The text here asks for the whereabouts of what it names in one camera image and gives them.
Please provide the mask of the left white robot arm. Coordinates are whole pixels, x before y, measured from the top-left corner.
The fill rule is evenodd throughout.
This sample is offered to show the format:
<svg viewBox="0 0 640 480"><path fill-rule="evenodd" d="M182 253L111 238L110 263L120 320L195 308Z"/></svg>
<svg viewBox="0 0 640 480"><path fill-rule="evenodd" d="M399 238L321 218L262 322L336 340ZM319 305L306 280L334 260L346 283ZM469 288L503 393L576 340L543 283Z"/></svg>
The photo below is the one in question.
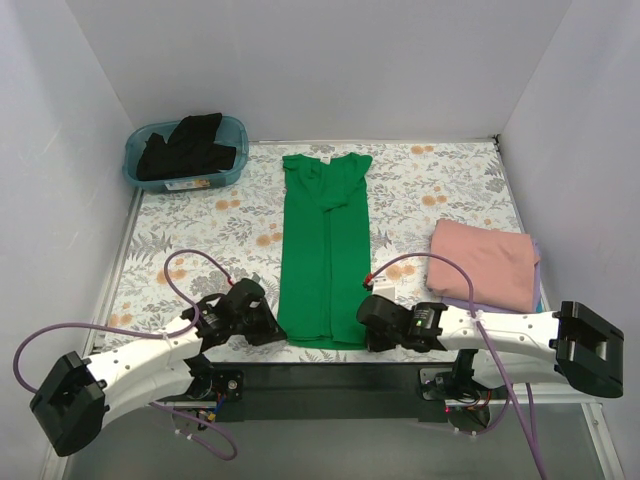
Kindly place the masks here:
<svg viewBox="0 0 640 480"><path fill-rule="evenodd" d="M247 278L227 293L203 297L156 333L86 358L63 355L30 409L56 454L66 457L88 446L111 421L152 402L238 401L243 373L217 371L205 356L233 336L252 346L287 337L263 288Z"/></svg>

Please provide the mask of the green t shirt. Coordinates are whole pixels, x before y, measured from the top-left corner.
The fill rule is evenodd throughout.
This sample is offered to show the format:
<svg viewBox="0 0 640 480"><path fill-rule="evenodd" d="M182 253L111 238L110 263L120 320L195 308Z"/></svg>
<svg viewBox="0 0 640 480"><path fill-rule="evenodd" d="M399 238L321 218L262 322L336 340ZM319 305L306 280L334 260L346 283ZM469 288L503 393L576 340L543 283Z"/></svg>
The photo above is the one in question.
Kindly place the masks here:
<svg viewBox="0 0 640 480"><path fill-rule="evenodd" d="M356 312L371 270L369 155L283 159L285 200L277 320L290 343L361 350Z"/></svg>

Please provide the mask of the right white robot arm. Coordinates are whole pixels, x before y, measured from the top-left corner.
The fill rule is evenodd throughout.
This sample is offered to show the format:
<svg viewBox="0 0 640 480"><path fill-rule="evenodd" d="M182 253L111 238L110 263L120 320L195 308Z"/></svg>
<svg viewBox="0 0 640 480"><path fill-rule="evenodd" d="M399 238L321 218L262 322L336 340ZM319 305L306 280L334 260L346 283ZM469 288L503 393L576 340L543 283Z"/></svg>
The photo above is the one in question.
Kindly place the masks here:
<svg viewBox="0 0 640 480"><path fill-rule="evenodd" d="M568 384L600 398L624 392L624 334L579 302L565 301L554 312L470 313L433 302L407 309L371 295L356 319L371 351L470 352L471 379L486 389L511 381Z"/></svg>

